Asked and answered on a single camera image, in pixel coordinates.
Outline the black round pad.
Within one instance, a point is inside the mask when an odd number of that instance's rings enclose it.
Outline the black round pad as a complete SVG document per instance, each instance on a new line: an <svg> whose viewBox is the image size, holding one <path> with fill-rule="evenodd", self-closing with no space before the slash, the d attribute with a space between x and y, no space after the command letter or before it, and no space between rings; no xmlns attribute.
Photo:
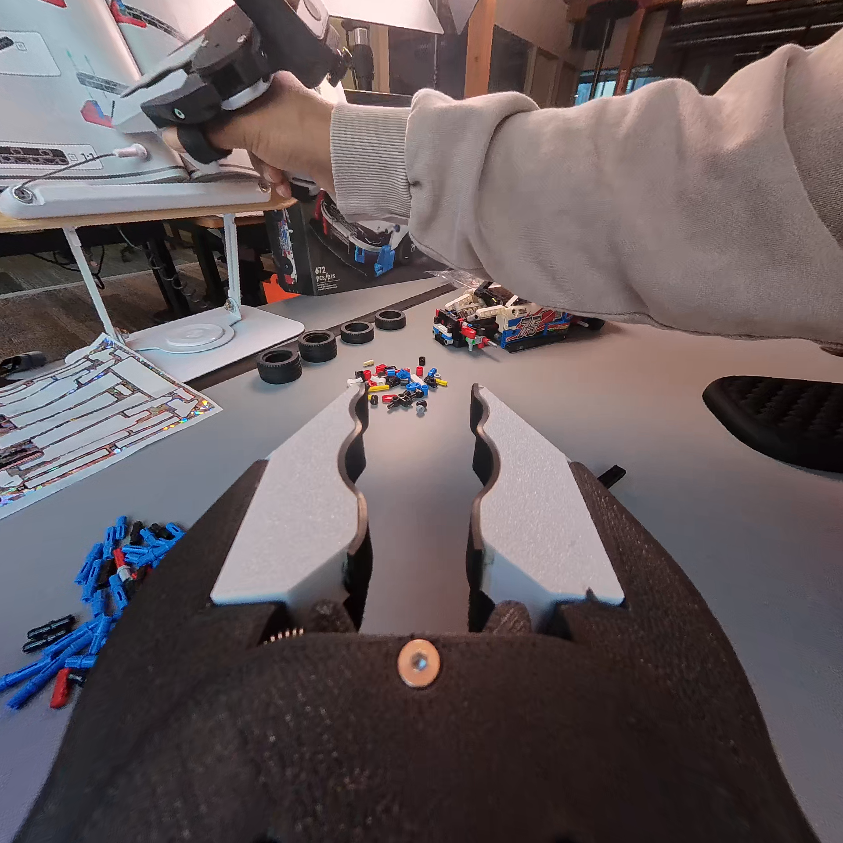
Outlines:
<svg viewBox="0 0 843 843"><path fill-rule="evenodd" d="M713 381L701 397L754 451L804 469L842 472L842 384L732 375Z"/></svg>

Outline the pile of mixed lego pieces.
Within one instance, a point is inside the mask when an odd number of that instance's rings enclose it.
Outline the pile of mixed lego pieces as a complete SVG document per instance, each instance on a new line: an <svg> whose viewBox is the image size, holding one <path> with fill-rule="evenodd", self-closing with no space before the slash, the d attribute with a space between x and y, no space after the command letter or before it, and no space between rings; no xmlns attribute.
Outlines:
<svg viewBox="0 0 843 843"><path fill-rule="evenodd" d="M425 417L437 392L448 387L448 379L437 367L426 367L427 359L418 358L415 367L394 364L364 363L346 380L349 388L364 389L370 409L383 408L388 414L412 412Z"/></svg>

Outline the pile of blue lego pins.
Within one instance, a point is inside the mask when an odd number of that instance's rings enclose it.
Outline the pile of blue lego pins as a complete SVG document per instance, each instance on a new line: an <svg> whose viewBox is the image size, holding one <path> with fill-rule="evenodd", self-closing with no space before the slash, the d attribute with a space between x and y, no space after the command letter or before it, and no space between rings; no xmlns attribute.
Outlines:
<svg viewBox="0 0 843 843"><path fill-rule="evenodd" d="M2 675L5 706L18 711L44 691L49 707L62 709L82 688L131 601L186 532L175 522L121 516L94 543L73 584L81 608L29 629L22 653L29 662Z"/></svg>

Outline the lego instruction booklet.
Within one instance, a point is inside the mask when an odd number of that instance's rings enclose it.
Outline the lego instruction booklet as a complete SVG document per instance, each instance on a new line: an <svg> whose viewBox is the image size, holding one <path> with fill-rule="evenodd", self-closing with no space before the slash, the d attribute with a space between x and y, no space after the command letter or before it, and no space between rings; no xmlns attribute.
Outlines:
<svg viewBox="0 0 843 843"><path fill-rule="evenodd" d="M225 1L2 1L2 187L256 180L246 153L200 174L156 134L112 127L115 100L231 7Z"/></svg>

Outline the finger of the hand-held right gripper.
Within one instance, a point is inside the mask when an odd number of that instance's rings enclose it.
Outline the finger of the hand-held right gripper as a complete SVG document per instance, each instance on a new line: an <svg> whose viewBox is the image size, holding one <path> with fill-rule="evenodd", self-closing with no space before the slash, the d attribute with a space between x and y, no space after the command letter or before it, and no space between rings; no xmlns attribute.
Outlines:
<svg viewBox="0 0 843 843"><path fill-rule="evenodd" d="M187 73L179 69L147 88L121 95L115 100L112 127L125 135L157 132L153 121L143 113L142 105L177 90L186 79Z"/></svg>
<svg viewBox="0 0 843 843"><path fill-rule="evenodd" d="M197 35L172 51L155 68L145 73L141 79L128 87L121 94L121 98L125 99L139 90L150 88L178 70L189 68L195 53L203 46L204 42L205 37Z"/></svg>

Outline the booklet stand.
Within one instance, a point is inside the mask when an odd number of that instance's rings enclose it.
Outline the booklet stand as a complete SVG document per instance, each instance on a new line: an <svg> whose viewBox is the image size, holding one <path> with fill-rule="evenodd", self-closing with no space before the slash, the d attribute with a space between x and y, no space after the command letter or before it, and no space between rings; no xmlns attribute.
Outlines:
<svg viewBox="0 0 843 843"><path fill-rule="evenodd" d="M241 303L238 241L239 213L281 209L282 199L257 181L233 180L166 184L100 184L45 181L8 187L2 192L2 231L63 231L73 255L83 259L77 230L94 225L154 222L220 216L229 270L223 306L167 324L122 335L113 324L93 275L81 266L83 281L113 340L140 353L151 364L187 383L268 348L296 340L301 322Z"/></svg>

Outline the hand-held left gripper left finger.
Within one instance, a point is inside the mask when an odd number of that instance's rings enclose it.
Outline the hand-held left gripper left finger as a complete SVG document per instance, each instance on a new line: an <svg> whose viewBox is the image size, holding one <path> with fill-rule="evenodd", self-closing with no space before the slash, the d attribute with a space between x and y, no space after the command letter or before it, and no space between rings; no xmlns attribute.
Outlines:
<svg viewBox="0 0 843 843"><path fill-rule="evenodd" d="M304 627L313 605L344 606L361 627L373 570L365 385L346 389L267 458L211 592L215 605L284 604Z"/></svg>

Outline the lego set box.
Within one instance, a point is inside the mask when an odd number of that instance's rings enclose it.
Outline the lego set box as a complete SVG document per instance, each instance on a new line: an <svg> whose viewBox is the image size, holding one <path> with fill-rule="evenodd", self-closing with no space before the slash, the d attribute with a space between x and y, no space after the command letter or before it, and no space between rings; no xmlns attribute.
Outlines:
<svg viewBox="0 0 843 843"><path fill-rule="evenodd" d="M268 302L376 288L446 270L416 247L405 224L351 223L326 191L264 218L274 263L263 285Z"/></svg>

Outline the lego sticker sheet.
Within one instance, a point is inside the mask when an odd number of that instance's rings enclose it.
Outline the lego sticker sheet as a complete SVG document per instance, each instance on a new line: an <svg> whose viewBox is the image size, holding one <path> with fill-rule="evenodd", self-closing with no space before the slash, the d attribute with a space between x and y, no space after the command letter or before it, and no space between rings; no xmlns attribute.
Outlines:
<svg viewBox="0 0 843 843"><path fill-rule="evenodd" d="M70 362L1 389L1 517L222 407L101 334Z"/></svg>

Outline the person's right forearm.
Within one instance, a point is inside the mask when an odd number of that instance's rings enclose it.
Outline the person's right forearm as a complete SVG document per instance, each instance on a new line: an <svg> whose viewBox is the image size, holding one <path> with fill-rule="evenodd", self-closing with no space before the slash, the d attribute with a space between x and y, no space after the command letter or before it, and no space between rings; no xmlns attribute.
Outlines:
<svg viewBox="0 0 843 843"><path fill-rule="evenodd" d="M841 33L786 45L711 96L339 104L336 202L546 306L841 346L841 58Z"/></svg>

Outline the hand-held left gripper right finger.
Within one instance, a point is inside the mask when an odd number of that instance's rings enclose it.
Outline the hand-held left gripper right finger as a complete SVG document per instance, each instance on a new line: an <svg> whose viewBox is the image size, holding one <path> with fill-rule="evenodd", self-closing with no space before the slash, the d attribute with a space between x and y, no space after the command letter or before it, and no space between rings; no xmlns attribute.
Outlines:
<svg viewBox="0 0 843 843"><path fill-rule="evenodd" d="M466 572L469 629L494 607L523 605L543 630L560 603L622 605L624 592L576 482L570 460L494 395L473 384L471 505Z"/></svg>

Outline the person's right hand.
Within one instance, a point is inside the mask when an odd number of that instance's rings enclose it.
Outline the person's right hand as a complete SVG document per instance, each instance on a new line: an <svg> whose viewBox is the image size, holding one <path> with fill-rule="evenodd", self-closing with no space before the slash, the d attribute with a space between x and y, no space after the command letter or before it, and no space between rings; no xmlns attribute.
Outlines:
<svg viewBox="0 0 843 843"><path fill-rule="evenodd" d="M306 177L335 196L333 108L292 74L279 72L258 100L201 130L216 150L248 153L261 180L284 198L292 196L289 175Z"/></svg>

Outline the wooden post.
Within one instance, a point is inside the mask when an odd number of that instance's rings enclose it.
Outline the wooden post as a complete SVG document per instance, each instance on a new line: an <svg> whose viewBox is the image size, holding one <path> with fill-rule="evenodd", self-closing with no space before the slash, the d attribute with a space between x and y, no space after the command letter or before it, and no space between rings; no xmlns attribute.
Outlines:
<svg viewBox="0 0 843 843"><path fill-rule="evenodd" d="M478 1L467 22L465 98L488 93L497 2Z"/></svg>

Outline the partly built lego car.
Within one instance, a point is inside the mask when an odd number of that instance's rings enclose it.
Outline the partly built lego car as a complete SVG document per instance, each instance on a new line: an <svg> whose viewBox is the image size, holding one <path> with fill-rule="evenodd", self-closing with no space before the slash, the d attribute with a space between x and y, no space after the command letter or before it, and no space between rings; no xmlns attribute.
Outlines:
<svg viewBox="0 0 843 843"><path fill-rule="evenodd" d="M482 350L498 346L509 353L563 342L570 332L599 332L605 321L522 299L492 281L469 285L437 309L432 336L443 346Z"/></svg>

